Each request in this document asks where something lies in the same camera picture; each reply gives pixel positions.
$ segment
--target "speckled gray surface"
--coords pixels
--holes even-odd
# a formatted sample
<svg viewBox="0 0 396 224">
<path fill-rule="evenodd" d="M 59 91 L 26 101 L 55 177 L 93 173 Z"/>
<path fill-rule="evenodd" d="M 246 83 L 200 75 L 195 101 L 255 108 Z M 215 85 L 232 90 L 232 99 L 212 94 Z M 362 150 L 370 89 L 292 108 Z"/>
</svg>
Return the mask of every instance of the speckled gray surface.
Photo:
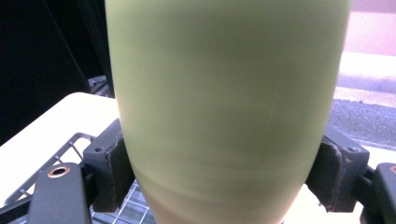
<svg viewBox="0 0 396 224">
<path fill-rule="evenodd" d="M 334 100 L 329 124 L 361 145 L 396 151 L 396 108 Z"/>
</svg>

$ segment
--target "metal grid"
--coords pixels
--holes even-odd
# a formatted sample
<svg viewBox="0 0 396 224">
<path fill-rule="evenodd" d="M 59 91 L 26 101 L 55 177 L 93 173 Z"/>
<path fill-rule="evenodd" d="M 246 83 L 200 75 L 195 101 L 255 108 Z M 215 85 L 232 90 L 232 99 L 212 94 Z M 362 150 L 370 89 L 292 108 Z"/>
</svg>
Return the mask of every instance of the metal grid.
<svg viewBox="0 0 396 224">
<path fill-rule="evenodd" d="M 115 213 L 95 213 L 91 210 L 92 224 L 156 224 L 149 206 L 135 181 L 122 207 Z"/>
</svg>

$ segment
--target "cup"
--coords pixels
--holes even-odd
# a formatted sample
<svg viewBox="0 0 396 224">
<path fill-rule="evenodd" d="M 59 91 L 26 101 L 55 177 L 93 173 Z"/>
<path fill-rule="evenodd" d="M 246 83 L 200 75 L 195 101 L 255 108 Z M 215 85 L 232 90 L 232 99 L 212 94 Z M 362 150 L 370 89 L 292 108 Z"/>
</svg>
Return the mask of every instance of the cup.
<svg viewBox="0 0 396 224">
<path fill-rule="evenodd" d="M 106 1 L 120 123 L 158 223 L 280 223 L 329 116 L 347 0 Z"/>
</svg>

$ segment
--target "pale green container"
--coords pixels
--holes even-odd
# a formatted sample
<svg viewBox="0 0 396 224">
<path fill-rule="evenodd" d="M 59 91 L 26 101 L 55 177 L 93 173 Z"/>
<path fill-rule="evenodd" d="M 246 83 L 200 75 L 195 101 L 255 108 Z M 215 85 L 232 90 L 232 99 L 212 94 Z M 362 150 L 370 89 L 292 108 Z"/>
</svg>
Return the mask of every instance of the pale green container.
<svg viewBox="0 0 396 224">
<path fill-rule="evenodd" d="M 279 223 L 329 115 L 347 0 L 106 1 L 120 122 L 158 223 Z"/>
</svg>

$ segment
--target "pink wall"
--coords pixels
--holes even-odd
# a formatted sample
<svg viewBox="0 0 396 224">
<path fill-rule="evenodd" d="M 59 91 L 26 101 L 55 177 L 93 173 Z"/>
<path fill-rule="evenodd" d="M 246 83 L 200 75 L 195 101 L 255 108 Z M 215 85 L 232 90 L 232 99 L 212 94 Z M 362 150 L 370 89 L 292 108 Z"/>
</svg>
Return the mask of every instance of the pink wall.
<svg viewBox="0 0 396 224">
<path fill-rule="evenodd" d="M 355 0 L 344 51 L 396 56 L 396 0 Z"/>
</svg>

